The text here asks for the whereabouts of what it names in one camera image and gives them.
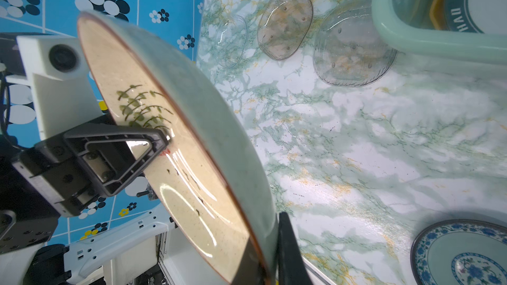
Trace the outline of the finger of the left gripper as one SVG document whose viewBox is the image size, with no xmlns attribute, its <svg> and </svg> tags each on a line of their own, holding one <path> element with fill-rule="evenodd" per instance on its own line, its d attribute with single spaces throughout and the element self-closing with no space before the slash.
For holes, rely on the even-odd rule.
<svg viewBox="0 0 507 285">
<path fill-rule="evenodd" d="M 158 129 L 85 123 L 63 134 L 63 140 L 103 197 L 112 197 L 135 180 L 170 137 Z"/>
</svg>

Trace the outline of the blue patterned plate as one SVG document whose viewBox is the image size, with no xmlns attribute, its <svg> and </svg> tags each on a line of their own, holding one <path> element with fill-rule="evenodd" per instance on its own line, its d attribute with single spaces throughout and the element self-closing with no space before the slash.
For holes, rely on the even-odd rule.
<svg viewBox="0 0 507 285">
<path fill-rule="evenodd" d="M 417 284 L 506 284 L 506 227 L 445 220 L 419 233 L 411 247 Z"/>
</svg>

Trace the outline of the greenish clear glass plate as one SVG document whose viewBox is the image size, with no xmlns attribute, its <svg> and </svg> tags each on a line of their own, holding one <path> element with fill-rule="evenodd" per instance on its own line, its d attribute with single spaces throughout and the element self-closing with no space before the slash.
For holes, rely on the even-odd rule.
<svg viewBox="0 0 507 285">
<path fill-rule="evenodd" d="M 384 76 L 397 50 L 383 41 L 372 18 L 372 0 L 338 5 L 323 20 L 314 44 L 313 65 L 325 83 L 361 87 Z"/>
</svg>

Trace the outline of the beige bamboo pattern plate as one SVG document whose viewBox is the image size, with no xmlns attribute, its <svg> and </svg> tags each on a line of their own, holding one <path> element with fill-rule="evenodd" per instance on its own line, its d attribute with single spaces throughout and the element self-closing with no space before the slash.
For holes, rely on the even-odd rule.
<svg viewBox="0 0 507 285">
<path fill-rule="evenodd" d="M 145 177 L 200 256 L 231 284 L 251 241 L 273 284 L 278 220 L 244 128 L 211 81 L 158 36 L 96 11 L 77 21 L 95 83 L 117 125 L 170 137 Z"/>
</svg>

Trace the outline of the yellow polka dot plate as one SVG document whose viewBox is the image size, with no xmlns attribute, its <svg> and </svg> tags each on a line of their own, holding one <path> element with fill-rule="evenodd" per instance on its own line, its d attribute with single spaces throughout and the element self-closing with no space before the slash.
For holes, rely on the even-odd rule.
<svg viewBox="0 0 507 285">
<path fill-rule="evenodd" d="M 429 9 L 430 22 L 435 30 L 449 30 L 444 12 L 445 0 L 433 0 Z"/>
</svg>

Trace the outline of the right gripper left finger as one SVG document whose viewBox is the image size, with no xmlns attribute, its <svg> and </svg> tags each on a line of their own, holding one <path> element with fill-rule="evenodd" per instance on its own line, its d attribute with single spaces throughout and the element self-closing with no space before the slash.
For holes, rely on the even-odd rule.
<svg viewBox="0 0 507 285">
<path fill-rule="evenodd" d="M 251 241 L 246 244 L 240 265 L 231 285 L 264 284 L 264 270 Z"/>
</svg>

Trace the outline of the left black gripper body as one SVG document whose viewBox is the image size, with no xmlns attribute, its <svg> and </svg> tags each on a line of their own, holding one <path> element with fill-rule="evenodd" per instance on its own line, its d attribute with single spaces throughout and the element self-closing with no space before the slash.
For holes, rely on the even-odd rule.
<svg viewBox="0 0 507 285">
<path fill-rule="evenodd" d="M 91 203 L 106 198 L 99 177 L 85 169 L 87 137 L 103 138 L 113 125 L 106 114 L 38 142 L 30 148 L 1 138 L 1 253 L 51 239 L 61 217 L 79 216 Z"/>
</svg>

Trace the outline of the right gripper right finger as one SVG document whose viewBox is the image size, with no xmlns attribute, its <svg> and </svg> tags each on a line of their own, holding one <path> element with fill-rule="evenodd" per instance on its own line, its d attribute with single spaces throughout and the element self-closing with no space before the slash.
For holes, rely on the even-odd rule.
<svg viewBox="0 0 507 285">
<path fill-rule="evenodd" d="M 277 253 L 280 285 L 312 285 L 286 212 L 279 214 Z"/>
</svg>

